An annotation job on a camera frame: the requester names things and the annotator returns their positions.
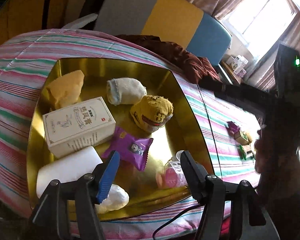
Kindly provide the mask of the wooden side table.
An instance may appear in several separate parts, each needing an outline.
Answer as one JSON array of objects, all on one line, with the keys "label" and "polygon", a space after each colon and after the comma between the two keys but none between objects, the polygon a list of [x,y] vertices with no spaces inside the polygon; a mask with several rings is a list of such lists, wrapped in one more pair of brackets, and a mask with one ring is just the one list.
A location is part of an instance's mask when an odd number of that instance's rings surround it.
[{"label": "wooden side table", "polygon": [[223,68],[223,70],[226,72],[227,77],[231,80],[231,82],[236,85],[239,86],[242,82],[242,78],[237,76],[234,71],[232,70],[232,68],[225,63],[224,61],[220,62],[221,67]]}]

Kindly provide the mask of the grey yellow blue headboard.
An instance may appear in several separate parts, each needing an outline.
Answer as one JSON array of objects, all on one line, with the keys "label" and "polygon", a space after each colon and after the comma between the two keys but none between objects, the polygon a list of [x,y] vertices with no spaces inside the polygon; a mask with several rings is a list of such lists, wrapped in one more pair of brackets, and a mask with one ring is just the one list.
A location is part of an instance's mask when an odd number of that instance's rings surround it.
[{"label": "grey yellow blue headboard", "polygon": [[104,0],[94,29],[113,36],[157,36],[206,57],[213,66],[232,40],[218,20],[185,0]]}]

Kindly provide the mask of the dark red blanket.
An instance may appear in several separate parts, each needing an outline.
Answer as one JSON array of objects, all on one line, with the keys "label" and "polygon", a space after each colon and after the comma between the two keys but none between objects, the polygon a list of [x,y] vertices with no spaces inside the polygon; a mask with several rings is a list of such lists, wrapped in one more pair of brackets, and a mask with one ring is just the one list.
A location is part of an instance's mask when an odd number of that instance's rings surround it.
[{"label": "dark red blanket", "polygon": [[117,38],[134,43],[166,59],[180,68],[191,83],[221,82],[207,58],[197,57],[175,42],[164,42],[160,37],[152,35],[117,35]]}]

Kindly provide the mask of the white herbal cream box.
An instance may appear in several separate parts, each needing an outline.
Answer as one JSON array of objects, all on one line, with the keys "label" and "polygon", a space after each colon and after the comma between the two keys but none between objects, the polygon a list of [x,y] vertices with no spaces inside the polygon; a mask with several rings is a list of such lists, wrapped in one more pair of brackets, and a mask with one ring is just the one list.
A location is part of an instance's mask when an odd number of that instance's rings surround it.
[{"label": "white herbal cream box", "polygon": [[47,148],[61,159],[110,140],[116,121],[100,96],[44,114],[43,124]]}]

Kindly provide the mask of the boxes on side table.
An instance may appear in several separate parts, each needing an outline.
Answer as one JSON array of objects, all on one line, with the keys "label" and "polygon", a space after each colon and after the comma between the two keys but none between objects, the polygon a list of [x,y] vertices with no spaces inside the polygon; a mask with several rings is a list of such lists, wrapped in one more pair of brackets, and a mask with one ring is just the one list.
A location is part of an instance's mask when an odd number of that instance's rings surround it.
[{"label": "boxes on side table", "polygon": [[248,64],[248,60],[242,55],[238,55],[236,57],[230,56],[226,61],[226,64],[229,65],[234,71],[234,74],[239,77],[243,77],[247,73],[244,68]]}]

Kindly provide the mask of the gold metal tray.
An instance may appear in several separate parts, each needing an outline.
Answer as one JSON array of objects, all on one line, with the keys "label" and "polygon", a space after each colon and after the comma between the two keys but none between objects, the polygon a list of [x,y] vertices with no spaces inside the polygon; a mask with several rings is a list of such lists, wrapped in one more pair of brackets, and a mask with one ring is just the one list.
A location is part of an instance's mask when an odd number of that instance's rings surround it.
[{"label": "gold metal tray", "polygon": [[[114,184],[128,193],[129,201],[123,208],[99,213],[102,221],[144,215],[188,197],[184,186],[162,188],[157,184],[159,173],[178,150],[188,151],[207,172],[213,172],[200,126],[172,71],[131,61],[68,58],[55,63],[45,84],[77,73],[83,73],[84,80],[74,105],[53,110],[46,88],[37,101],[26,156],[31,207],[42,196],[37,186],[47,176],[46,168],[72,156],[77,160],[66,165],[71,173],[109,159],[119,163]],[[138,80],[148,96],[172,104],[155,128],[140,129],[130,105],[114,106],[108,101],[107,82],[121,77]]]}]

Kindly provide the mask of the white sock ball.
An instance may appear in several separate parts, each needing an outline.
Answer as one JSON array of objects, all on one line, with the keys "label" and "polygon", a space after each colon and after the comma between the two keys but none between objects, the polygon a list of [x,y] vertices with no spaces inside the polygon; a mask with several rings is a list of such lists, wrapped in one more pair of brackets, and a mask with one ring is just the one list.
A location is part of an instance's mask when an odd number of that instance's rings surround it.
[{"label": "white sock ball", "polygon": [[107,81],[107,98],[112,105],[133,105],[147,95],[146,87],[137,79],[122,77]]}]

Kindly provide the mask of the wooden wardrobe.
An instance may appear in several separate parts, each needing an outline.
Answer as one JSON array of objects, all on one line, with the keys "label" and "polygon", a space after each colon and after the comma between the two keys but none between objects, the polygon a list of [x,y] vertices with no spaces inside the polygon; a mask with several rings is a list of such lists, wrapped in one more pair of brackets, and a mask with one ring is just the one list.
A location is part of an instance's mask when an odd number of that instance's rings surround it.
[{"label": "wooden wardrobe", "polygon": [[61,28],[79,18],[85,0],[7,0],[0,8],[0,45],[19,34]]}]

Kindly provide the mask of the yellow patterned sock ball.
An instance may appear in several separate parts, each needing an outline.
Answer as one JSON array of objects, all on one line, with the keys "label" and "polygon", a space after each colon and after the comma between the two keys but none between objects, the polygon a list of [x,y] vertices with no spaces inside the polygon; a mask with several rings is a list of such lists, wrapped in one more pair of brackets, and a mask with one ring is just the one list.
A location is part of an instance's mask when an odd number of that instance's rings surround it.
[{"label": "yellow patterned sock ball", "polygon": [[162,96],[145,95],[131,107],[130,114],[140,129],[153,133],[171,119],[173,105]]}]

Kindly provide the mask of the purple snack packet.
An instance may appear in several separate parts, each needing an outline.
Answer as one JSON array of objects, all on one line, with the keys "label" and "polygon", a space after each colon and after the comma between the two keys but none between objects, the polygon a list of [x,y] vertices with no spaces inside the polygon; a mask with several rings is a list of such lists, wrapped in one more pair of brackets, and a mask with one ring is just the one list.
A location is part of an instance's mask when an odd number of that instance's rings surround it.
[{"label": "purple snack packet", "polygon": [[137,138],[127,133],[124,129],[117,126],[110,142],[110,146],[102,154],[106,159],[111,152],[117,151],[120,154],[120,160],[129,162],[138,171],[145,170],[148,151],[153,142],[153,138]]},{"label": "purple snack packet", "polygon": [[240,131],[240,127],[233,121],[228,121],[227,125],[228,125],[228,129],[232,134],[236,134],[237,132]]}]

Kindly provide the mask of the small green white box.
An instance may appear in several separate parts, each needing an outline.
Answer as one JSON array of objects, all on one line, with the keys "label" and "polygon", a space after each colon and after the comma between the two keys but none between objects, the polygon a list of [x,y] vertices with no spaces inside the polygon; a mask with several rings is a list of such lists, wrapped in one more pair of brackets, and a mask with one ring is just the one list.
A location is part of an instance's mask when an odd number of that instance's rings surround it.
[{"label": "small green white box", "polygon": [[240,145],[249,145],[249,139],[248,136],[243,133],[242,131],[238,131],[234,134],[234,139],[240,144]]}]

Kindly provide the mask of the pink hair roller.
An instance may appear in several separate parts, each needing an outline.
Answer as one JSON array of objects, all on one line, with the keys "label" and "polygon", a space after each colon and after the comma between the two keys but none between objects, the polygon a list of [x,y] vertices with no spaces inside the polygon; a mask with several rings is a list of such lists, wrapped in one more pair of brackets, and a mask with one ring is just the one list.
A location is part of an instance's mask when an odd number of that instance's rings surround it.
[{"label": "pink hair roller", "polygon": [[180,157],[184,150],[179,150],[164,165],[164,168],[157,172],[156,182],[160,189],[171,189],[187,186],[187,181],[181,168]]}]

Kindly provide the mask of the striped bed sheet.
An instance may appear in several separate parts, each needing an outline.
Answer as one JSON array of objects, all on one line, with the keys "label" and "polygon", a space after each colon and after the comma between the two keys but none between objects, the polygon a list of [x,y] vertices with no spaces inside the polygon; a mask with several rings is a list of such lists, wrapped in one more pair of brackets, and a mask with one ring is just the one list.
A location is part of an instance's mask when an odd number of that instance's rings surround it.
[{"label": "striped bed sheet", "polygon": [[0,201],[21,217],[31,213],[26,150],[34,108],[55,62],[67,57],[128,60],[173,71],[200,125],[216,174],[232,183],[258,184],[254,162],[240,160],[237,143],[225,127],[234,121],[255,134],[259,124],[252,114],[191,84],[181,69],[130,42],[99,31],[40,30],[0,46]]}]

